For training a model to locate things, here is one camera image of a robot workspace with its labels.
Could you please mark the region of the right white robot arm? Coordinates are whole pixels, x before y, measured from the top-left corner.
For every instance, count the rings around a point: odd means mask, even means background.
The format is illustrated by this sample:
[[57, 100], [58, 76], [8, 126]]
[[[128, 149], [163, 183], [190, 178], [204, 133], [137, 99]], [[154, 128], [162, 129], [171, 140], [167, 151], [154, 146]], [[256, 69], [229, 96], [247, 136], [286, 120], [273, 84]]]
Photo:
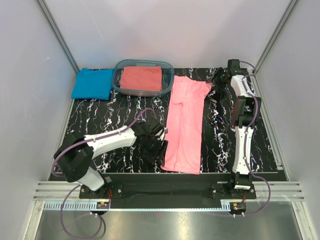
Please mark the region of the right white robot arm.
[[251, 191], [253, 184], [252, 169], [250, 166], [251, 142], [260, 113], [261, 98], [255, 96], [250, 89], [247, 78], [250, 75], [241, 75], [240, 69], [228, 72], [218, 68], [212, 77], [217, 90], [222, 90], [229, 84], [236, 95], [236, 101], [231, 114], [231, 122], [235, 131], [235, 158], [231, 177], [227, 183], [228, 195], [239, 198]]

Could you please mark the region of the pink t shirt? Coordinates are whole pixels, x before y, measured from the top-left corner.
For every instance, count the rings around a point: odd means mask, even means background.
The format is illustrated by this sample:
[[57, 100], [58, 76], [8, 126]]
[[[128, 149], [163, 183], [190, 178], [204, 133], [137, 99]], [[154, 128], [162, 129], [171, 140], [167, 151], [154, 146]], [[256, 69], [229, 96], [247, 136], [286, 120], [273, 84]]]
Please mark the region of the pink t shirt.
[[211, 83], [187, 76], [174, 77], [166, 120], [168, 146], [163, 170], [200, 173], [204, 103], [211, 88]]

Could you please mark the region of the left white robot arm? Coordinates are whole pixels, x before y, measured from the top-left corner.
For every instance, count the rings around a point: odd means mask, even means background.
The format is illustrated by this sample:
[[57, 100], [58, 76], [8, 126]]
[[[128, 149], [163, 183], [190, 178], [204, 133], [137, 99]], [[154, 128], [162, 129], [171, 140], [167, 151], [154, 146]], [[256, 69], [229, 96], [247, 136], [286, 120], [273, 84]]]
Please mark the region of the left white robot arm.
[[116, 130], [95, 135], [71, 134], [54, 154], [54, 167], [59, 167], [67, 182], [78, 182], [97, 198], [108, 193], [108, 181], [94, 170], [91, 161], [104, 153], [139, 145], [141, 157], [150, 163], [163, 162], [168, 129], [159, 121], [134, 121]]

